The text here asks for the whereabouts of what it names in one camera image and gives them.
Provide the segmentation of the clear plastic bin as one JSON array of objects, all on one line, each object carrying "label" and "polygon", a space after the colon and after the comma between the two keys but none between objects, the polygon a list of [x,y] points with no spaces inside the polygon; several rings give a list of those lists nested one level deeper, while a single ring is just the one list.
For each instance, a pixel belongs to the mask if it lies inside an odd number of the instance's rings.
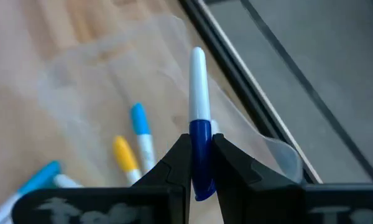
[{"label": "clear plastic bin", "polygon": [[128,184],[117,166],[113,138],[138,151],[130,108],[143,105],[157,159],[188,132],[191,43],[184,22],[169,14],[134,21],[103,39],[55,57],[37,86],[74,157],[66,173],[85,186]]}]

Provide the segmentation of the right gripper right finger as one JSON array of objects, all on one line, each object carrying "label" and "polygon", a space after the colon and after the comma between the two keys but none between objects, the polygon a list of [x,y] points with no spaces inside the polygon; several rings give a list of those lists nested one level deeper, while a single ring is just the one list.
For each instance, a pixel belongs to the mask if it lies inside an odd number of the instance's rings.
[{"label": "right gripper right finger", "polygon": [[215,134],[214,181],[224,224],[302,224],[302,188]]}]

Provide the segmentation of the small white marker dark-blue cap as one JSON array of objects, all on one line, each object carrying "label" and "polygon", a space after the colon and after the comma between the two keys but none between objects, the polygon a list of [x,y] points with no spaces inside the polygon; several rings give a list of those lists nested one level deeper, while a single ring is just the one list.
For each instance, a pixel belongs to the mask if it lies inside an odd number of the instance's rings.
[{"label": "small white marker dark-blue cap", "polygon": [[189,69],[189,135],[192,145],[192,184],[195,200],[211,197],[216,187],[211,168],[211,108],[205,53],[195,47]]}]

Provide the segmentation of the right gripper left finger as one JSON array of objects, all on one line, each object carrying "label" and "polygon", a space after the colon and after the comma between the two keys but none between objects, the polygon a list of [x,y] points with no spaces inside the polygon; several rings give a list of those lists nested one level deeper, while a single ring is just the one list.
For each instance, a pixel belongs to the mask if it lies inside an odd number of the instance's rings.
[{"label": "right gripper left finger", "polygon": [[164,157],[133,186],[142,189],[139,224],[188,224],[192,146],[182,134]]}]

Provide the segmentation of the small white marker light-blue cap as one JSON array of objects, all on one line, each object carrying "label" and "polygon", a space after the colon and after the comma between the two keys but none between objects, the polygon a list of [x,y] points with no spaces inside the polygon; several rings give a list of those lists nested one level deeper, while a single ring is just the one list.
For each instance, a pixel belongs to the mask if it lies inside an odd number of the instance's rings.
[{"label": "small white marker light-blue cap", "polygon": [[12,224],[11,211],[15,203],[25,194],[34,190],[50,187],[53,178],[61,173],[61,166],[58,161],[49,162],[36,172],[27,182],[15,191],[0,206],[0,224]]},{"label": "small white marker light-blue cap", "polygon": [[141,103],[136,103],[131,107],[131,121],[137,143],[140,149],[140,157],[145,173],[148,173],[156,165],[156,151],[152,133],[145,109]]}]

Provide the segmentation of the small white marker yellow cap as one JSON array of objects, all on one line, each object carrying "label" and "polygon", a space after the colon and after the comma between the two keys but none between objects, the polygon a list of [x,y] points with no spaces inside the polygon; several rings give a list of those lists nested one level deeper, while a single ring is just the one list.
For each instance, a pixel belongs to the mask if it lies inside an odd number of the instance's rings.
[{"label": "small white marker yellow cap", "polygon": [[125,173],[129,185],[135,184],[142,177],[142,173],[133,150],[123,136],[114,137],[113,154],[116,163]]}]

